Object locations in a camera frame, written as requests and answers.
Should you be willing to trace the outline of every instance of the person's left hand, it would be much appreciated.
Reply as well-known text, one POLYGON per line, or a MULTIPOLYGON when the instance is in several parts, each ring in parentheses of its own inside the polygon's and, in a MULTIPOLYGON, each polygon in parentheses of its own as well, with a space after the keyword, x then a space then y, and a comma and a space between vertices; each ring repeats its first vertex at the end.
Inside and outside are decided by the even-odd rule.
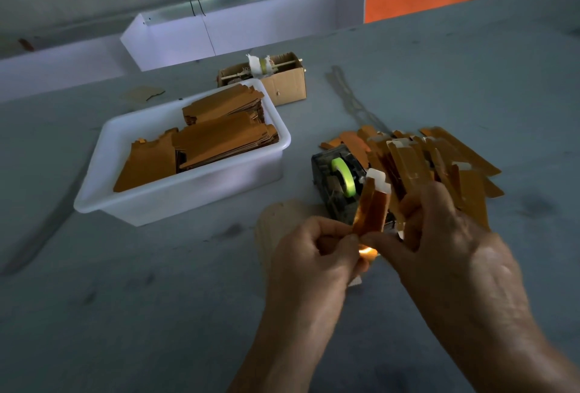
POLYGON ((359 256, 352 227, 311 217, 284 237, 272 258, 263 321, 294 332, 316 331, 319 343, 330 339, 340 316, 346 288, 368 262, 359 256))

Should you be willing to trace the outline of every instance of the white tray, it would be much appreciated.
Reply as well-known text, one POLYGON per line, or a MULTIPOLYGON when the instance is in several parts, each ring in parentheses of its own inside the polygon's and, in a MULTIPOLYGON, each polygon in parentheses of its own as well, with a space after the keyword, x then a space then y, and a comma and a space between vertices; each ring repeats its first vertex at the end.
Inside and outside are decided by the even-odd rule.
POLYGON ((167 129, 184 128, 182 108, 228 87, 115 117, 101 130, 74 202, 75 210, 80 213, 103 210, 139 227, 280 179, 282 151, 290 145, 290 133, 262 82, 250 79, 242 83, 264 93, 264 117, 266 123, 276 127, 277 143, 114 193, 112 188, 133 141, 139 138, 154 140, 167 129))

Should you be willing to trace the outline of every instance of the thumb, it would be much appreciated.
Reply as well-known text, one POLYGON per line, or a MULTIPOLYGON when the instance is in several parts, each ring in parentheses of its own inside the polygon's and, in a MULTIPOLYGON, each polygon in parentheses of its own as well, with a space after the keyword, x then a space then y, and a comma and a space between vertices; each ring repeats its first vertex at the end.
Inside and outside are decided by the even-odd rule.
POLYGON ((359 261, 359 237, 350 234, 337 243, 337 249, 332 253, 336 266, 354 269, 359 261))
POLYGON ((415 254, 400 242, 395 234, 367 233, 361 237, 360 242, 379 251, 399 275, 404 273, 415 259, 415 254))

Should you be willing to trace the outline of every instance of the table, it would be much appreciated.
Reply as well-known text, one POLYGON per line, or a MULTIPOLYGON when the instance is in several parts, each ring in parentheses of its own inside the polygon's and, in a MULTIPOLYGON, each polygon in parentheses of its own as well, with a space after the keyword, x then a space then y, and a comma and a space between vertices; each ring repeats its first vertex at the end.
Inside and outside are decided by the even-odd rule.
MULTIPOLYGON (((579 6, 477 0, 251 50, 293 51, 308 69, 308 99, 279 108, 292 134, 284 178, 140 228, 70 214, 100 126, 134 107, 123 92, 163 87, 158 104, 205 91, 245 52, 1 104, 0 263, 37 230, 56 232, 0 279, 0 390, 224 391, 264 303, 257 216, 275 201, 318 202, 310 156, 360 125, 333 66, 389 127, 440 125, 504 171, 491 227, 519 260, 542 329, 580 363, 579 6)), ((349 290, 311 391, 470 387, 378 260, 349 290)))

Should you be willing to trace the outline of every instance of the cardboard box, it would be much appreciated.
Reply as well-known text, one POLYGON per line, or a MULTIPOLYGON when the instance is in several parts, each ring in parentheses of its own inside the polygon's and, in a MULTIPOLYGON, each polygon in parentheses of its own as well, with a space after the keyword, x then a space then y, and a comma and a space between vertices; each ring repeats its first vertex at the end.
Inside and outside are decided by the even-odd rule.
MULTIPOLYGON (((304 100, 306 98, 305 69, 296 54, 288 52, 286 54, 272 55, 270 59, 275 65, 295 61, 295 63, 280 67, 276 74, 260 79, 274 106, 304 100)), ((240 63, 239 65, 221 69, 217 73, 217 86, 226 86, 228 80, 222 80, 222 77, 240 73, 244 67, 248 66, 248 63, 240 63)))

